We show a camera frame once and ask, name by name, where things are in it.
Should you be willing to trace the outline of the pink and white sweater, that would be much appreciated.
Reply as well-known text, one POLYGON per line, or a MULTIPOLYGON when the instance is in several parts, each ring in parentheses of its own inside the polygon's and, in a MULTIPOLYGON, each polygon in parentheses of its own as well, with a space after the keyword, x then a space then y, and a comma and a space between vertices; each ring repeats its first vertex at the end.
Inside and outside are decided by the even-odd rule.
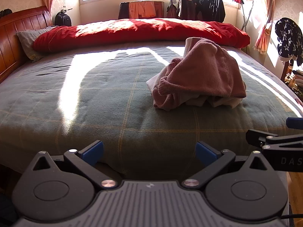
POLYGON ((236 60, 201 37, 187 38, 183 57, 172 59, 146 84, 154 107, 166 111, 182 104, 201 107, 205 102, 235 108, 247 96, 236 60))

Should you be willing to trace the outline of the stack of folded clothes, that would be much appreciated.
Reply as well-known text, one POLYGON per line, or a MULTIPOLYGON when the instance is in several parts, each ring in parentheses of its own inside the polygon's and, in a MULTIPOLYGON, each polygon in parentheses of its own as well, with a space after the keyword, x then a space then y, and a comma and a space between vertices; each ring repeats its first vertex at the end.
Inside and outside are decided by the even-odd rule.
POLYGON ((302 71, 291 71, 286 74, 284 83, 296 94, 302 101, 302 71))

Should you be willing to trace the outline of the wooden chair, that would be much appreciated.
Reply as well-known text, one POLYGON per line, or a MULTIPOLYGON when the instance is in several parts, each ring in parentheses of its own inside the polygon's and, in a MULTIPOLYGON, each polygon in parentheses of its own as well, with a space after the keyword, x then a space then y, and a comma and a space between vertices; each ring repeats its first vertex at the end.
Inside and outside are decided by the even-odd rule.
POLYGON ((280 80, 285 82, 287 76, 289 74, 291 74, 291 72, 292 72, 293 65, 294 65, 294 60, 290 59, 289 61, 285 61, 285 62, 283 61, 283 63, 284 63, 284 67, 283 67, 283 72, 282 72, 280 80))

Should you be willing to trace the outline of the green plaid bed blanket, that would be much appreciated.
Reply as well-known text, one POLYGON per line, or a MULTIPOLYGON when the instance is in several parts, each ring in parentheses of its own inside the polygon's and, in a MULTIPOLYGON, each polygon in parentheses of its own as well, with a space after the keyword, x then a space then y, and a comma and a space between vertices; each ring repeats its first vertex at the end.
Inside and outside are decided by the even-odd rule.
POLYGON ((39 151, 61 155, 104 143, 102 161, 129 178, 181 179, 200 168, 195 144, 248 155, 249 129, 295 134, 295 94, 236 48, 247 96, 234 109, 155 109, 147 80, 184 52, 183 43, 124 44, 53 54, 19 67, 1 83, 1 164, 23 172, 39 151))

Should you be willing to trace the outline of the navy star-pattern garment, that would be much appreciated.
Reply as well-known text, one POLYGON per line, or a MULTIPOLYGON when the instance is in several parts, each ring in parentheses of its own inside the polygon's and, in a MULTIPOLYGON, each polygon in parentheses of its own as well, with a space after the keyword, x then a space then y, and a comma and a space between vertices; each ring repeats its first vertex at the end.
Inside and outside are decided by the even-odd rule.
POLYGON ((283 17, 275 24, 278 55, 281 61, 293 59, 297 66, 302 65, 302 31, 290 18, 283 17))

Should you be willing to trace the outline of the wooden headboard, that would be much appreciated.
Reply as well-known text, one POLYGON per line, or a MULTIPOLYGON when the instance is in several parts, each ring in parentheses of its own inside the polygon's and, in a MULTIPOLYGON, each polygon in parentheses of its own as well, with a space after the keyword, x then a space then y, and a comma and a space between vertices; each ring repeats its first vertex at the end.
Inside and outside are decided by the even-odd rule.
POLYGON ((29 61, 16 33, 51 26, 50 13, 45 6, 11 13, 1 18, 1 82, 29 61))

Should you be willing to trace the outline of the grey pillow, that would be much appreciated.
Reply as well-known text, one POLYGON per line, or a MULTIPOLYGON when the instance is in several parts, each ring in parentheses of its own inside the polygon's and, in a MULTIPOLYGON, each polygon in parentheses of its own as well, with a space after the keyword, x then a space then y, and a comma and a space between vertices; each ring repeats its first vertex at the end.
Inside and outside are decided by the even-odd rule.
POLYGON ((39 61, 44 57, 44 54, 41 54, 35 50, 33 50, 33 43, 34 41, 42 34, 54 29, 56 26, 48 26, 44 29, 37 29, 37 30, 28 30, 28 31, 19 31, 16 33, 18 37, 22 49, 26 56, 31 61, 39 61))

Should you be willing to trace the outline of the orange right curtain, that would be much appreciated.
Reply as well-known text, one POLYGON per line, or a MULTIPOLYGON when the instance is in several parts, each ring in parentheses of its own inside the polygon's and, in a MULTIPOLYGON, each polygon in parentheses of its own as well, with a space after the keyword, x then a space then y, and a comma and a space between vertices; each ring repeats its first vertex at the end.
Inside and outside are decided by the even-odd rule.
POLYGON ((275 0, 261 0, 265 7, 263 12, 262 27, 259 31, 258 38, 254 45, 254 50, 258 51, 260 54, 265 55, 268 50, 268 45, 270 41, 270 35, 272 31, 275 0))

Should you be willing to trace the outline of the red duvet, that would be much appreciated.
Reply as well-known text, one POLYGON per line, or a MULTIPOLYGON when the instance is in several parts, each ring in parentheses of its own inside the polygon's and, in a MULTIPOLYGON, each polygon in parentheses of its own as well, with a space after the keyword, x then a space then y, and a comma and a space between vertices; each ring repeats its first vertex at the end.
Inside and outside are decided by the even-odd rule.
POLYGON ((58 26, 40 35, 32 47, 40 53, 56 53, 123 43, 183 41, 189 37, 203 37, 235 48, 250 44, 249 35, 231 24, 156 18, 58 26))

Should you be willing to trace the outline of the black hanging jacket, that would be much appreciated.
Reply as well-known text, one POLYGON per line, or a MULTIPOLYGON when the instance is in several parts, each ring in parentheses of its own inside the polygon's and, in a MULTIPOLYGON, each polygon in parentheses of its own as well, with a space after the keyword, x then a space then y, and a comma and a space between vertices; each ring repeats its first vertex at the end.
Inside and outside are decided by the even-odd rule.
POLYGON ((222 0, 201 0, 202 19, 206 22, 216 21, 222 23, 226 12, 222 0))

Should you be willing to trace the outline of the black bag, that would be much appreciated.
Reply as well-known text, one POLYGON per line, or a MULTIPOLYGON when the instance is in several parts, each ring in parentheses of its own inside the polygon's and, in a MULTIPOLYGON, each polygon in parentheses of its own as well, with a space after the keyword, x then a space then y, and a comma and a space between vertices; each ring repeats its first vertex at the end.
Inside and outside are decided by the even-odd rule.
POLYGON ((54 21, 55 26, 71 26, 71 18, 68 14, 66 14, 66 10, 62 10, 58 12, 55 16, 54 21))

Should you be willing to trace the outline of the black jacket with patch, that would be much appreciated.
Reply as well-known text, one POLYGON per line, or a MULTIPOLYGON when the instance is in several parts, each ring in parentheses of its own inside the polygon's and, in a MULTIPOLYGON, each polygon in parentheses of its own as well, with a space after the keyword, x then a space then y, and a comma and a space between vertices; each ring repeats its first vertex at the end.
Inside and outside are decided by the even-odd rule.
POLYGON ((185 20, 197 20, 198 11, 196 10, 199 0, 179 0, 178 17, 185 20))

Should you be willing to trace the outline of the orange hanging cloth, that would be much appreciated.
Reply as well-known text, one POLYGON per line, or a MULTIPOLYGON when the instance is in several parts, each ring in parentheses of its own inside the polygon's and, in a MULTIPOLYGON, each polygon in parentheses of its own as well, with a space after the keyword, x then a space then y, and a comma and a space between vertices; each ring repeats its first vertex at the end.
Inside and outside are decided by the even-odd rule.
POLYGON ((141 0, 120 3, 118 19, 154 19, 163 17, 163 1, 141 0))

